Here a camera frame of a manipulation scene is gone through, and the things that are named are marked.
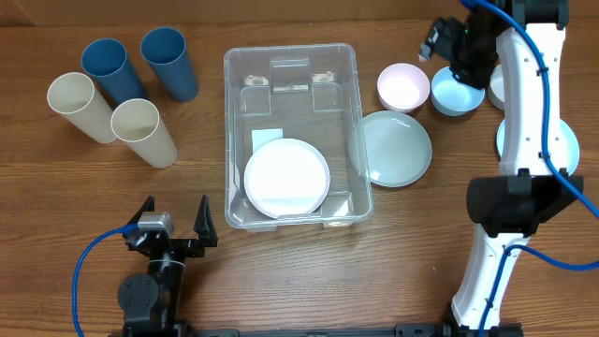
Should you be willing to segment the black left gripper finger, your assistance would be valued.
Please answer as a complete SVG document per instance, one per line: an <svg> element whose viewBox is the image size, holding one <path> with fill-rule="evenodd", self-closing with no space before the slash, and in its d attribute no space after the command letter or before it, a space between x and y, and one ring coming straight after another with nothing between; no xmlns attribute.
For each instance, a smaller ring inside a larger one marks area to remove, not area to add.
<svg viewBox="0 0 599 337"><path fill-rule="evenodd" d="M203 195L200 201L194 231L203 247L216 247L218 236L212 221L210 203L207 195Z"/></svg>
<svg viewBox="0 0 599 337"><path fill-rule="evenodd" d="M154 211L154 197L148 196L146 200L143 202L139 210L133 215L133 217L127 222L127 225L136 225L139 222L140 217L145 212L153 212Z"/></svg>

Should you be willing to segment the grey bowl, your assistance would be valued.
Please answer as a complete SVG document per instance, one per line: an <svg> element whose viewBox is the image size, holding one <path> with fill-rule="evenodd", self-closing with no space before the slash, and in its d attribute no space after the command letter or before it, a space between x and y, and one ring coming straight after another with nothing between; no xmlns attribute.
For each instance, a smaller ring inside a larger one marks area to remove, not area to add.
<svg viewBox="0 0 599 337"><path fill-rule="evenodd" d="M501 65L497 65L491 73L487 94L496 108L504 110L504 76Z"/></svg>

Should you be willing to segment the light blue bowl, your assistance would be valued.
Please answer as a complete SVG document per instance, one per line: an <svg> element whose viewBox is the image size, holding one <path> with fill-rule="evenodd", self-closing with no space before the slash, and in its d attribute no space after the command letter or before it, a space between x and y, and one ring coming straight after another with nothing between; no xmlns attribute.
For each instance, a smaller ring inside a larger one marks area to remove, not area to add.
<svg viewBox="0 0 599 337"><path fill-rule="evenodd" d="M484 89L475 89L456 81L448 66L441 68L431 82L431 101L441 113L461 116L477 109L486 95Z"/></svg>

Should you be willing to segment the pink bowl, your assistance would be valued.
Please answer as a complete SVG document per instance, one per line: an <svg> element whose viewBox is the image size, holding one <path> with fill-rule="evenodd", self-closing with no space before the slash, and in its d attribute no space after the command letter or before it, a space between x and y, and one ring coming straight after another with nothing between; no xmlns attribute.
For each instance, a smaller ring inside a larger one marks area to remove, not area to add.
<svg viewBox="0 0 599 337"><path fill-rule="evenodd" d="M431 84L419 67L398 63L380 73L376 89L381 104L387 110L409 113L427 101Z"/></svg>

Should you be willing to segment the white plate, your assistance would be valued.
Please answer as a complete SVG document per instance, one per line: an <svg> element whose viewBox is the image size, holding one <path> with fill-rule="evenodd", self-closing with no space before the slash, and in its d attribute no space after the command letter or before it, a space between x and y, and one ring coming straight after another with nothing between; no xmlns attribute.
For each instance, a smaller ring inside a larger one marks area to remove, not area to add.
<svg viewBox="0 0 599 337"><path fill-rule="evenodd" d="M314 212L330 188L324 155L299 139L277 139L250 157L243 175L247 197L260 212L278 219Z"/></svg>

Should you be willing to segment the grey-green plate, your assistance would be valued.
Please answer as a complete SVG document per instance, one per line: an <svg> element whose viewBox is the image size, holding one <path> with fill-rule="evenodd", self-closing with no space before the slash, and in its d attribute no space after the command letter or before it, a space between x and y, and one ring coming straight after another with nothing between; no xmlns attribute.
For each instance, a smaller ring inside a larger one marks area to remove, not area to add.
<svg viewBox="0 0 599 337"><path fill-rule="evenodd" d="M371 183L396 188L415 183L427 171L432 145L426 129L413 117L380 110L364 117L350 136L351 164Z"/></svg>

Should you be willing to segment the light blue plate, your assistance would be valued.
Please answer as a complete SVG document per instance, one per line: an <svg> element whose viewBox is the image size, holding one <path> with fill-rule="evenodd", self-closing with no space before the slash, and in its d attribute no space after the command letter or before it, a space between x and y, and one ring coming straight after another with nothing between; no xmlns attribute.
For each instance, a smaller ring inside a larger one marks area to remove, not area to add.
<svg viewBox="0 0 599 337"><path fill-rule="evenodd" d="M569 175L572 175L579 164L580 159L580 148L579 143L577 141L577 137L571 127L564 121L561 120L561 131L562 137L565 140L567 145L567 158L568 158L568 166L567 172ZM503 147L504 147L504 122L501 122L497 133L496 133L496 150L499 156L503 155Z"/></svg>

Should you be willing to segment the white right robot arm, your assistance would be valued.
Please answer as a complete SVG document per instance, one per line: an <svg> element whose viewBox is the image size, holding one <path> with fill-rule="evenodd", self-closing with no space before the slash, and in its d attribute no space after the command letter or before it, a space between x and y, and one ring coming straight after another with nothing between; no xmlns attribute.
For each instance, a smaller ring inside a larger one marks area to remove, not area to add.
<svg viewBox="0 0 599 337"><path fill-rule="evenodd" d="M584 180L568 168L561 130L560 65L569 21L564 1L480 1L469 16L436 20L419 56L446 59L453 78L487 86L496 66L504 77L504 147L495 177L475 178L467 211L475 239L445 336L520 336L500 309L520 254L538 227L576 201Z"/></svg>

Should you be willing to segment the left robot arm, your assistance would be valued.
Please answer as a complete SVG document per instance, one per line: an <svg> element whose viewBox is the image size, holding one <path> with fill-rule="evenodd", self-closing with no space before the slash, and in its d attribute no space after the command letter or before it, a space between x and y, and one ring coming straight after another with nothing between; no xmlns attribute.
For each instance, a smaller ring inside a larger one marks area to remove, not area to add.
<svg viewBox="0 0 599 337"><path fill-rule="evenodd" d="M130 251L149 258L147 271L135 273L121 283L117 300L124 312L124 336L182 336L196 334L190 323L178 317L185 261L205 255L218 237L209 199L203 196L197 211L192 239L172 236L174 224L168 212L154 209L147 197L127 223L124 239Z"/></svg>

